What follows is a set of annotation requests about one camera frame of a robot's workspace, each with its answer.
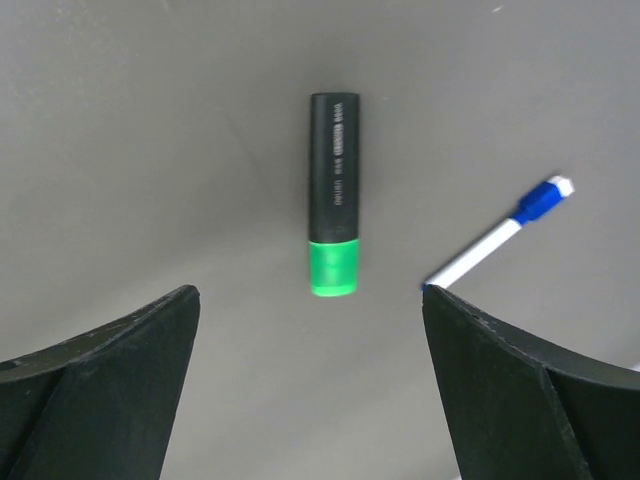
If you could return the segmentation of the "green black highlighter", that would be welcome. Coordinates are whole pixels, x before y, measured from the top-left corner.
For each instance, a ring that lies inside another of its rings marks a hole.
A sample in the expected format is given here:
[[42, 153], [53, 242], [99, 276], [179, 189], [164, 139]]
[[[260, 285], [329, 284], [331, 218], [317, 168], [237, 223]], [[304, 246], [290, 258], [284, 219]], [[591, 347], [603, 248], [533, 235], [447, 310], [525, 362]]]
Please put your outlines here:
[[340, 297], [357, 290], [360, 235], [360, 96], [310, 98], [308, 247], [311, 292]]

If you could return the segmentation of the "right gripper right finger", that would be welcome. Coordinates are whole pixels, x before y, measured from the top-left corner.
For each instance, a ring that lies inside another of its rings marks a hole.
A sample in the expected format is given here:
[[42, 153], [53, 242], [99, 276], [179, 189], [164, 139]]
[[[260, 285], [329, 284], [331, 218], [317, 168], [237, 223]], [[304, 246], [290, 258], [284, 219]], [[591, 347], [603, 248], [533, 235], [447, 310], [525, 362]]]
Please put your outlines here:
[[429, 286], [423, 319], [464, 479], [636, 479], [639, 374]]

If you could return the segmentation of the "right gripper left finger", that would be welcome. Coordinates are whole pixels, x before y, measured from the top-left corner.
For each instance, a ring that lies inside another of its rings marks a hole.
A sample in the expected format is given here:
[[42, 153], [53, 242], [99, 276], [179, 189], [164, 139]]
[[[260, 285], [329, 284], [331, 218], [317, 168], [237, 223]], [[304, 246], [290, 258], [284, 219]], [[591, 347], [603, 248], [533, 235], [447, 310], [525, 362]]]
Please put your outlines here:
[[2, 362], [2, 478], [159, 478], [199, 316], [200, 294], [185, 285]]

